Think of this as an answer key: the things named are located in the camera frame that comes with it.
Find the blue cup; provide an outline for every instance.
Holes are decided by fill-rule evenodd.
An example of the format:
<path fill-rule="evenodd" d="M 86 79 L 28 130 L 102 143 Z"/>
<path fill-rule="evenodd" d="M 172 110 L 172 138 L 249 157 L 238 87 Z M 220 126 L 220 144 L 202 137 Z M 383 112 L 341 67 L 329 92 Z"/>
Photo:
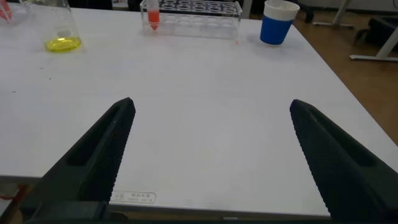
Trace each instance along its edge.
<path fill-rule="evenodd" d="M 260 39 L 271 45 L 283 43 L 299 9 L 300 6 L 288 1 L 266 1 Z"/>

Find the white table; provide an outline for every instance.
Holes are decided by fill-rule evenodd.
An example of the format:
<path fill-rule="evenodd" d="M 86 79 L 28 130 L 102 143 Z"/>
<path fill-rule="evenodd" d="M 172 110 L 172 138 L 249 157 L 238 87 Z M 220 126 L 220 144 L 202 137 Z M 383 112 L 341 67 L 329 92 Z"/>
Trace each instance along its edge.
<path fill-rule="evenodd" d="M 114 190 L 161 208 L 327 216 L 289 106 L 316 106 L 393 169 L 398 147 L 292 27 L 281 47 L 242 20 L 227 40 L 144 37 L 135 12 L 73 9 L 84 47 L 0 31 L 0 176 L 42 177 L 116 101 L 136 106 Z M 116 203 L 112 205 L 140 205 Z"/>

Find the red object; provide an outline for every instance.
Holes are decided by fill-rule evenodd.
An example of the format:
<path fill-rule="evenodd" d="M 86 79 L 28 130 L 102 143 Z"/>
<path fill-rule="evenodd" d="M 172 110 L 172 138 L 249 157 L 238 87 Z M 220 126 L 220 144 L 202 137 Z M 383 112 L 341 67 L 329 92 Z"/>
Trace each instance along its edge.
<path fill-rule="evenodd" d="M 4 9 L 4 10 L 0 9 L 0 17 L 2 17 L 5 20 L 7 20 L 7 17 L 8 17 L 8 19 L 11 19 L 12 12 L 11 12 L 10 7 L 8 6 L 8 3 L 6 2 L 6 0 L 0 0 L 0 5 L 1 5 L 0 7 L 2 7 Z"/>
<path fill-rule="evenodd" d="M 160 21 L 158 9 L 148 10 L 148 21 L 152 29 L 156 30 L 157 27 L 159 26 L 159 21 Z"/>

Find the clear acrylic rack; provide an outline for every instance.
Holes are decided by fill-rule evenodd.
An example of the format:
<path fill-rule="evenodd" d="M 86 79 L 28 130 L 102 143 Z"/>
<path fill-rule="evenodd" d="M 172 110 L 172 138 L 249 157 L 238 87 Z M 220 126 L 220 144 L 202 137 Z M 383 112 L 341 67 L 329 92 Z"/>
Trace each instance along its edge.
<path fill-rule="evenodd" d="M 147 0 L 140 4 L 146 35 L 177 35 L 236 40 L 242 9 L 238 2 L 160 0 L 160 24 L 149 25 Z"/>

